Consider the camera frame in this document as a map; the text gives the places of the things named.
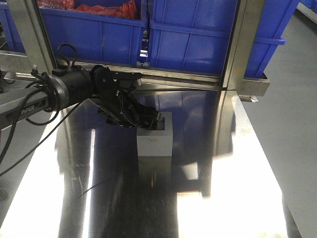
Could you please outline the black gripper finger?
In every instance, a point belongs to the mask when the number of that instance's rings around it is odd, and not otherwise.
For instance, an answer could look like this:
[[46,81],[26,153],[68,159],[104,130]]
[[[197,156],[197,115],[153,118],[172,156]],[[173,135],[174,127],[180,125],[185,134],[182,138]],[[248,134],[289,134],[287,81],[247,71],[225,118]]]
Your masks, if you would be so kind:
[[142,120],[139,127],[145,130],[156,130],[158,126],[158,121],[155,120]]
[[147,107],[146,117],[148,120],[160,121],[161,114],[154,107]]

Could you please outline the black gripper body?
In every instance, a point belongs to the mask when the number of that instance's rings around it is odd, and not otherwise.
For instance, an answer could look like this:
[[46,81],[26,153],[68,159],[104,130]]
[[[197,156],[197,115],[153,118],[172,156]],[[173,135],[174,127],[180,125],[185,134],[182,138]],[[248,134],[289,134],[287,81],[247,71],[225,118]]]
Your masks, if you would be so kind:
[[138,72],[111,71],[96,65],[90,72],[94,91],[101,105],[101,114],[107,123],[123,127],[149,127],[147,108],[133,97],[134,83],[142,77]]

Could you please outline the robot arm gray black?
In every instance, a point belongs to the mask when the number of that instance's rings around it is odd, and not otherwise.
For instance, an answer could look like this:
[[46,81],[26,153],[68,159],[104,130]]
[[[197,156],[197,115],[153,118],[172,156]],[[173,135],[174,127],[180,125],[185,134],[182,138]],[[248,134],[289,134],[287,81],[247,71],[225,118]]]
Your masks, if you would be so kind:
[[139,72],[118,72],[95,65],[90,70],[75,66],[69,71],[36,74],[38,81],[0,96],[0,127],[5,129],[40,112],[59,111],[91,99],[110,125],[156,129],[160,113],[140,104],[132,92],[140,83]]

